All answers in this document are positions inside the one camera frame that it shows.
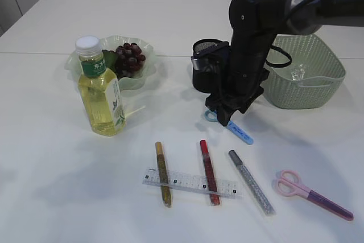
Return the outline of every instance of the clear plastic ruler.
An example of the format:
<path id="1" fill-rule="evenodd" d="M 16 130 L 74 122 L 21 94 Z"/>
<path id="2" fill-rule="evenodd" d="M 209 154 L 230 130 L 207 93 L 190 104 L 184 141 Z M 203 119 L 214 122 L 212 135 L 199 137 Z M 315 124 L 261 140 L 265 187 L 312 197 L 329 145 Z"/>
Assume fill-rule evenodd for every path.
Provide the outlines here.
<path id="1" fill-rule="evenodd" d="M 144 175 L 143 184 L 152 186 L 168 186 L 169 188 L 194 193 L 215 193 L 221 197 L 235 199 L 242 196 L 239 183 L 229 180 L 216 180 L 217 192 L 208 189 L 206 176 L 195 176 L 179 172 L 167 171 L 168 183 L 159 181 L 157 169 L 148 168 Z"/>

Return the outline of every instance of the scissors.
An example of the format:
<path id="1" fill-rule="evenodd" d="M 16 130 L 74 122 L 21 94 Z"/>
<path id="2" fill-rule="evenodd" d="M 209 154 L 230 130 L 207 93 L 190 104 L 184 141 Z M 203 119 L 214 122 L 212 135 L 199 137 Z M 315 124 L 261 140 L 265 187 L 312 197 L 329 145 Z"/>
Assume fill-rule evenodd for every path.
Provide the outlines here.
<path id="1" fill-rule="evenodd" d="M 282 188 L 282 184 L 289 188 L 289 191 L 285 191 Z M 304 199 L 307 199 L 316 205 L 334 213 L 335 215 L 342 217 L 345 220 L 352 221 L 354 220 L 353 213 L 348 210 L 340 207 L 336 203 L 331 200 L 321 196 L 319 193 L 314 190 L 308 188 L 302 183 L 301 177 L 294 171 L 284 170 L 280 172 L 279 179 L 275 183 L 276 190 L 282 196 L 301 196 Z"/>
<path id="2" fill-rule="evenodd" d="M 216 114 L 216 112 L 212 112 L 211 110 L 206 110 L 206 112 L 205 112 L 205 118 L 209 122 L 218 122 L 217 121 L 217 114 Z M 253 139 L 248 134 L 246 134 L 235 123 L 229 121 L 229 123 L 227 124 L 226 128 L 229 129 L 231 132 L 233 132 L 241 140 L 243 140 L 244 142 L 246 142 L 248 145 L 252 145 L 253 144 L 253 142 L 254 142 Z"/>

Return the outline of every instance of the white table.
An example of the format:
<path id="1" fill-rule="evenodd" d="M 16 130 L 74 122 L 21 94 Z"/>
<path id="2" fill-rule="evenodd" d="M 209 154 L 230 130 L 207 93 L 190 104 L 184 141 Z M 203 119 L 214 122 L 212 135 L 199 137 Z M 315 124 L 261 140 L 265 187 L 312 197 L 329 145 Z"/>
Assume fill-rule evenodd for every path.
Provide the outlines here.
<path id="1" fill-rule="evenodd" d="M 114 13 L 102 11 L 105 0 L 83 0 L 99 8 L 92 12 L 78 10 L 80 1 L 41 0 L 0 38 L 0 242 L 362 242 L 361 29 L 325 28 L 320 34 L 338 56 L 362 58 L 342 59 L 348 75 L 324 107 L 281 110 L 260 97 L 245 115 L 233 115 L 255 139 L 252 146 L 202 118 L 206 96 L 192 88 L 191 62 L 183 56 L 160 57 L 142 89 L 122 92 L 127 112 L 140 111 L 128 117 L 122 133 L 106 138 L 90 130 L 76 86 L 64 70 L 68 55 L 55 53 L 70 53 L 76 37 L 92 32 L 137 36 L 160 55 L 188 56 L 199 38 L 229 39 L 230 0 L 214 0 L 222 10 L 210 17 L 198 10 L 201 0 L 124 0 L 128 8 L 151 9 L 120 17 L 116 0 L 107 0 Z M 213 8 L 213 0 L 205 2 L 206 9 Z M 173 8 L 152 9 L 168 3 Z M 83 11 L 89 13 L 81 18 Z M 207 23 L 216 19 L 220 23 L 212 30 Z M 345 38 L 335 37 L 339 33 Z M 172 190 L 168 209 L 160 189 L 142 184 L 145 169 L 156 166 L 156 141 L 163 143 L 170 170 L 203 175 L 201 139 L 208 141 L 216 177 L 242 183 L 227 156 L 230 149 L 237 151 L 276 216 L 264 217 L 247 190 L 243 199 L 222 199 L 219 207 L 210 206 L 207 196 Z M 349 223 L 301 198 L 278 195 L 271 183 L 287 168 L 351 210 L 355 220 Z"/>
<path id="2" fill-rule="evenodd" d="M 67 55 L 0 53 L 0 242 L 361 242 L 364 60 L 344 60 L 348 76 L 324 107 L 290 111 L 263 97 L 233 120 L 252 146 L 202 119 L 204 98 L 191 87 L 188 57 L 161 57 L 140 90 L 124 91 L 131 115 L 113 138 L 91 132 Z M 242 182 L 227 152 L 235 149 L 273 203 L 266 218 L 248 191 L 212 207 L 207 196 L 142 184 L 162 141 L 168 168 L 203 175 L 198 142 L 208 141 L 216 177 Z M 276 172 L 352 210 L 349 223 L 271 187 Z"/>
<path id="3" fill-rule="evenodd" d="M 0 52 L 71 53 L 94 34 L 142 38 L 158 55 L 189 56 L 204 38 L 230 41 L 231 0 L 40 0 L 0 38 Z M 363 29 L 317 32 L 341 58 L 363 58 Z"/>

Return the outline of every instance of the yellow liquid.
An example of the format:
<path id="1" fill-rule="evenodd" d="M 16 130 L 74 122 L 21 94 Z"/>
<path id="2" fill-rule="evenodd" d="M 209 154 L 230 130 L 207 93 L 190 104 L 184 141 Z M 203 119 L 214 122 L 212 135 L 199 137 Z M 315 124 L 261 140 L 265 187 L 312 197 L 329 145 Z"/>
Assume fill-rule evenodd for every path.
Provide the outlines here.
<path id="1" fill-rule="evenodd" d="M 95 78 L 88 78 L 82 74 L 78 81 L 78 89 L 80 90 L 92 130 L 105 136 L 117 134 L 125 125 L 125 120 L 123 120 L 122 126 L 118 126 L 117 129 L 115 128 L 105 95 L 106 88 L 115 78 L 117 78 L 115 73 L 107 68 L 103 74 Z"/>

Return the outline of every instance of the bottle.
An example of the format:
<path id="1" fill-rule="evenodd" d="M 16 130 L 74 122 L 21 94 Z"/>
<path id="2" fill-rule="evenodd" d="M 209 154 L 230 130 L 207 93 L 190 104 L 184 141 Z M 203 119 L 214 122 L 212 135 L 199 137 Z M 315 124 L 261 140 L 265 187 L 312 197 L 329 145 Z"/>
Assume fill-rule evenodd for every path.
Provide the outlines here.
<path id="1" fill-rule="evenodd" d="M 115 135 L 125 125 L 124 109 L 118 79 L 105 65 L 100 40 L 95 36 L 81 37 L 76 41 L 76 52 L 83 70 L 78 89 L 92 130 Z"/>

